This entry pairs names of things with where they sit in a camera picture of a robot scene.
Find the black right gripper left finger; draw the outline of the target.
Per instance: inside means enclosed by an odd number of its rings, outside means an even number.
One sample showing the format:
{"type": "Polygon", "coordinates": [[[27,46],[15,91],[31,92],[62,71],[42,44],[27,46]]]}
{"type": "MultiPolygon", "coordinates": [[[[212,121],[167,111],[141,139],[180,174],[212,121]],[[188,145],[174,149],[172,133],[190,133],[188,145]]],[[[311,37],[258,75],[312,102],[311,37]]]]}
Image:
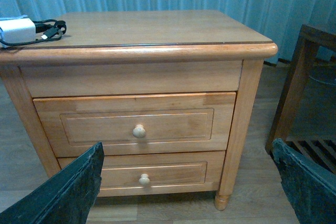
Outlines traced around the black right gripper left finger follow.
{"type": "Polygon", "coordinates": [[[1,223],[86,223],[100,191],[103,160],[98,142],[1,212],[1,223]]]}

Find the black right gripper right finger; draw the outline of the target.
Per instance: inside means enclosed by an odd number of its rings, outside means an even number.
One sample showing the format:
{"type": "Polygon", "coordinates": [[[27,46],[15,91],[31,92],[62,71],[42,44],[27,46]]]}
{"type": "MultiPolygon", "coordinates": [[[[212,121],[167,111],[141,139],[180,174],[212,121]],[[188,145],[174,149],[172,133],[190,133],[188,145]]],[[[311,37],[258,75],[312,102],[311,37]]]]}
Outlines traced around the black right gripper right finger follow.
{"type": "Polygon", "coordinates": [[[335,223],[335,174],[277,138],[272,154],[300,223],[335,223]]]}

